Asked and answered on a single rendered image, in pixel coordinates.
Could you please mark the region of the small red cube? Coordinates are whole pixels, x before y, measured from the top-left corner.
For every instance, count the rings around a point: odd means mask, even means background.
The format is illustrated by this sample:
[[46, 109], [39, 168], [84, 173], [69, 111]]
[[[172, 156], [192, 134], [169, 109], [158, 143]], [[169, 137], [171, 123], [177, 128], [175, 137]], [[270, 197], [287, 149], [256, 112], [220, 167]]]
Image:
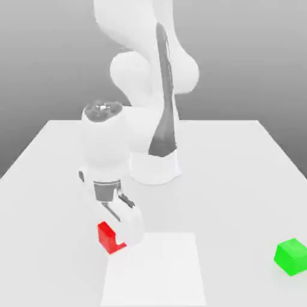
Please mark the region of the small red cube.
[[111, 227], [106, 222], [101, 222], [97, 225], [98, 229], [98, 240], [104, 249], [109, 253], [113, 254], [118, 250], [126, 247], [127, 245], [116, 242], [116, 233], [111, 229]]

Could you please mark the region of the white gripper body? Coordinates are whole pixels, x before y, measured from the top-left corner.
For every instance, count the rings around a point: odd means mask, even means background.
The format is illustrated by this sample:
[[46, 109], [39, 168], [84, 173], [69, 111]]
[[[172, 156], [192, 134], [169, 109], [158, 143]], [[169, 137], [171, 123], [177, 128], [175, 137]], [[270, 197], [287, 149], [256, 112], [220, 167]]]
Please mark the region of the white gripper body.
[[97, 223], [106, 222], [114, 231], [116, 243], [135, 245], [142, 241], [144, 226], [139, 207], [130, 208], [122, 200], [115, 200], [107, 206], [97, 200], [90, 200], [89, 207]]

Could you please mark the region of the small green cube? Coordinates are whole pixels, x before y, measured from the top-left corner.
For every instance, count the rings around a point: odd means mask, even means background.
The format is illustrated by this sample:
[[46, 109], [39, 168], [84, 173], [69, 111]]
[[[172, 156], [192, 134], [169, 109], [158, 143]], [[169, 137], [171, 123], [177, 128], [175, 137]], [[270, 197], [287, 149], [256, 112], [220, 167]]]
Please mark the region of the small green cube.
[[275, 263], [289, 276], [307, 271], [307, 247], [292, 238], [277, 244]]

